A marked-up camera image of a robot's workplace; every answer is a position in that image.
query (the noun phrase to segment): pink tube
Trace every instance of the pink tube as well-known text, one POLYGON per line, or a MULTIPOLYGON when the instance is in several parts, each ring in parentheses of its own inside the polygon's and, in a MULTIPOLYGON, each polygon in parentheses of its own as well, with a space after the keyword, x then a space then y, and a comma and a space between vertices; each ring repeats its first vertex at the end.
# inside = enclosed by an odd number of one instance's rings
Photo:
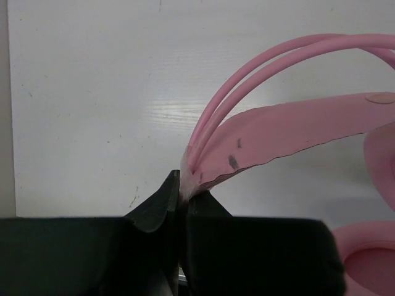
MULTIPOLYGON (((206 126, 207 122, 217 109, 217 107, 221 104, 223 99, 228 95, 228 93, 248 74, 254 71, 256 68, 260 67, 264 63, 268 62, 271 59, 274 59, 277 56, 280 56, 286 52, 298 49, 300 47, 304 47, 322 40, 331 39, 335 37, 346 36, 344 34, 317 34, 317 35, 309 35, 300 38, 296 38, 293 40, 286 41, 277 46, 268 49, 267 51, 257 55, 244 66, 242 66, 235 74, 233 74, 215 93, 214 97, 210 100, 208 105, 205 107, 202 115, 200 116, 195 129, 192 133, 191 139, 189 140, 189 146, 195 145, 197 139, 199 138, 202 130, 206 126)), ((389 64, 393 69, 395 69, 395 54, 387 49, 377 49, 377 48, 368 48, 363 49, 367 52, 374 54, 375 56, 384 60, 387 64, 389 64)))
POLYGON ((385 49, 395 49, 395 36, 365 34, 340 36, 337 38, 319 41, 280 57, 271 64, 265 66, 263 69, 259 70, 257 73, 253 74, 227 97, 225 102, 218 107, 213 116, 207 122, 207 125, 202 132, 201 138, 197 142, 197 145, 191 149, 191 154, 188 159, 188 166, 190 167, 191 171, 194 172, 203 148, 206 146, 208 140, 212 136, 212 133, 219 126, 222 120, 244 96, 250 93, 258 85, 278 72, 302 62, 303 60, 326 54, 328 52, 359 47, 380 47, 385 49))

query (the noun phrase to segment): pink ear cushion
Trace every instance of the pink ear cushion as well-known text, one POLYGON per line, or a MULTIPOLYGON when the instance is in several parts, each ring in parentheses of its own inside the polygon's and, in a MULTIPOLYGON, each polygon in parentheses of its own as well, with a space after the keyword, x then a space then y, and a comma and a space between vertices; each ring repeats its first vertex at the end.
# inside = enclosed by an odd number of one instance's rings
POLYGON ((368 133, 364 154, 370 179, 386 203, 395 210, 395 124, 368 133))
MULTIPOLYGON (((390 250, 395 252, 395 221, 357 223, 335 229, 333 235, 336 239, 339 254, 343 262, 352 257, 353 254, 364 250, 390 250)), ((375 266, 375 271, 372 270, 371 266, 364 266, 364 268, 358 270, 359 277, 377 278, 380 277, 380 274, 388 275, 389 272, 393 273, 393 268, 389 270, 389 265, 385 264, 385 261, 381 261, 381 264, 382 266, 375 266)), ((350 277, 350 274, 346 273, 345 278, 347 282, 347 296, 395 295, 394 281, 387 281, 385 284, 380 283, 380 286, 375 290, 384 292, 378 294, 366 288, 366 286, 369 286, 367 283, 355 281, 350 277)))

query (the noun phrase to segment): pink headphones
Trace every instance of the pink headphones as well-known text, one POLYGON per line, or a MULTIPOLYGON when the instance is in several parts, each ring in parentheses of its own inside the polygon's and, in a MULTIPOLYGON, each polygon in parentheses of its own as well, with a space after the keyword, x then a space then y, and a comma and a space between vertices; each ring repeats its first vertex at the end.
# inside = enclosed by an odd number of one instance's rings
MULTIPOLYGON (((305 36, 279 44, 241 67, 218 90, 193 131, 181 161, 181 196, 188 199, 275 158, 367 133, 364 153, 369 175, 378 192, 395 210, 393 92, 350 94, 261 107, 239 113, 220 125, 244 96, 278 72, 311 57, 353 48, 363 49, 395 69, 395 54, 391 51, 395 49, 395 35, 380 34, 305 36), (230 92, 253 70, 282 54, 285 55, 230 92)), ((392 280, 395 221, 350 225, 334 230, 333 234, 346 266, 348 296, 395 295, 392 280)))

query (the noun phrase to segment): white tabletop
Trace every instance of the white tabletop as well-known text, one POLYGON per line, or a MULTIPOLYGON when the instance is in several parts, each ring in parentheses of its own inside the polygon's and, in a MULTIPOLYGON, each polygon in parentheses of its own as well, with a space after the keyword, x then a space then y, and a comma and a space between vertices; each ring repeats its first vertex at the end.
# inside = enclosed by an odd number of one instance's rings
MULTIPOLYGON (((242 64, 314 33, 395 33, 393 0, 9 0, 18 216, 124 215, 181 155, 204 106, 242 64)), ((364 91, 394 73, 359 50, 305 61, 235 112, 364 91)), ((213 189, 235 215, 393 219, 363 136, 245 171, 213 189)))

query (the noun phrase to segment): gray wall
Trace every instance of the gray wall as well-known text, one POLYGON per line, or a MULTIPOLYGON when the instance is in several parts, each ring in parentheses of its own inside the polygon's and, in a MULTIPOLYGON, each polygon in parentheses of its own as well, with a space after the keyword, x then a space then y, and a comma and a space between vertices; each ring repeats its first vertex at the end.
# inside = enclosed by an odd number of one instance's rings
POLYGON ((0 0, 0 217, 15 216, 7 0, 0 0))

